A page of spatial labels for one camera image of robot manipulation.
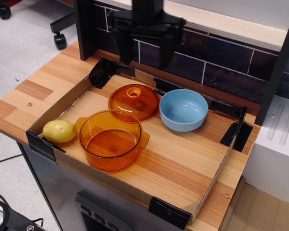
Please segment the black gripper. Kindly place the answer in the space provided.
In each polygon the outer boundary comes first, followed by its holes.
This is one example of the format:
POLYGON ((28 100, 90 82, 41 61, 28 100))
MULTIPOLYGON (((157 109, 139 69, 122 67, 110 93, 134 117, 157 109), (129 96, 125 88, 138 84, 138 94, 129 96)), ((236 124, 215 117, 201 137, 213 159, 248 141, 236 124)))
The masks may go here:
POLYGON ((164 11, 162 0, 133 0, 132 9, 107 14, 120 60, 129 64, 134 57, 133 39, 160 40, 159 69, 169 66, 175 44, 183 43, 186 21, 164 11))

